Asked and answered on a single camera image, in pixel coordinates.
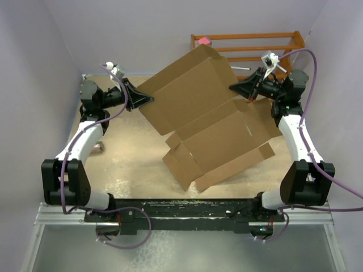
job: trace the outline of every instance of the brown cardboard box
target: brown cardboard box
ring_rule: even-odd
[[[228,60],[202,44],[138,86],[154,98],[140,112],[159,134],[174,131],[163,161],[184,190],[192,181],[204,190],[274,155],[265,143],[279,135],[269,101],[233,100],[236,82]]]
[[[236,175],[275,154],[265,143],[280,135],[270,108],[268,99],[227,101],[174,132],[163,161],[184,190],[192,181],[205,190]]]
[[[228,60],[202,44],[137,87],[155,99],[140,112],[165,135],[236,96],[236,82]]]

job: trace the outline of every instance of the white wall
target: white wall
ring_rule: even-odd
[[[19,271],[81,75],[43,0],[0,1],[0,270]]]
[[[190,35],[300,31],[327,0],[45,0],[83,73],[108,60],[154,74],[189,51]]]
[[[328,0],[307,47],[318,59],[307,127],[325,161],[334,163],[336,177],[362,193],[363,2]],[[312,75],[311,62],[306,71]],[[361,199],[334,185],[328,199],[332,207],[362,206]],[[363,213],[333,217],[348,270],[362,271]]]

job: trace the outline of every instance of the black metal base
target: black metal base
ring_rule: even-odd
[[[116,199],[116,207],[138,207],[151,219],[153,230],[173,231],[233,231],[269,235],[272,228],[250,227],[249,222],[283,222],[277,211],[261,208],[260,199]],[[115,226],[97,226],[96,231],[108,235],[135,235],[148,230],[145,217],[138,211],[120,212],[121,229]],[[85,222],[117,222],[115,214],[109,217],[93,213]]]
[[[322,170],[334,177],[335,168],[331,163],[318,163]],[[314,181],[308,181],[308,175]],[[313,163],[294,161],[281,182],[280,196],[286,205],[300,204],[321,206],[327,200],[331,181],[316,170]]]

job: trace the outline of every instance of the metal frame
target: metal frame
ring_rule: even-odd
[[[334,231],[334,222],[330,212],[324,211],[310,211],[303,209],[286,209],[290,216],[291,225],[324,225],[327,242],[329,244],[332,259],[334,261],[337,272],[347,272],[341,255],[339,245]],[[40,204],[37,217],[35,220],[35,227],[27,255],[24,259],[22,272],[29,272],[33,270],[37,251],[43,236],[44,227],[46,225],[89,225],[89,226],[116,226],[117,223],[95,223],[85,222],[85,212],[83,210],[74,210],[72,214],[65,215],[62,208],[58,206],[48,206],[42,202]],[[285,222],[274,222],[275,225],[284,225]],[[249,222],[249,226],[264,226],[262,222]]]

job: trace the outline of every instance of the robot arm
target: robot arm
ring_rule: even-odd
[[[271,116],[282,132],[292,157],[292,166],[280,188],[260,194],[261,204],[265,209],[271,210],[292,204],[321,206],[327,199],[331,181],[315,169],[309,152],[314,154],[319,166],[330,176],[334,176],[335,169],[332,164],[325,163],[316,151],[307,132],[305,120],[301,126],[311,151],[307,150],[299,132],[303,114],[299,100],[309,77],[301,70],[293,70],[282,83],[270,80],[267,75],[276,68],[278,60],[276,55],[272,59],[266,59],[266,56],[271,55],[262,57],[268,65],[266,70],[260,67],[247,79],[230,86],[231,90],[249,100],[255,100],[257,95],[273,100]]]
[[[123,78],[124,74],[118,65],[113,65],[111,62],[108,62],[106,67],[116,77],[122,80],[125,85],[129,98],[126,105],[128,111],[154,100],[151,96],[138,92],[127,78]],[[71,152],[68,154],[65,167],[65,174],[68,177],[64,190],[65,203],[66,205],[82,206],[98,210],[114,207],[115,200],[111,194],[91,190],[84,169],[84,165],[94,144],[107,131],[108,121],[95,124],[92,127],[90,125],[110,117],[109,113],[105,110],[106,108],[125,103],[125,97],[121,92],[120,85],[116,81],[114,84],[116,87],[109,89],[107,92],[103,92],[93,81],[86,80],[83,82],[80,91],[82,105],[79,109],[81,121],[75,136],[55,159],[45,160],[41,165],[44,198],[47,204],[61,205],[61,166],[66,154],[69,153],[71,142],[83,131],[83,134],[78,138]]]

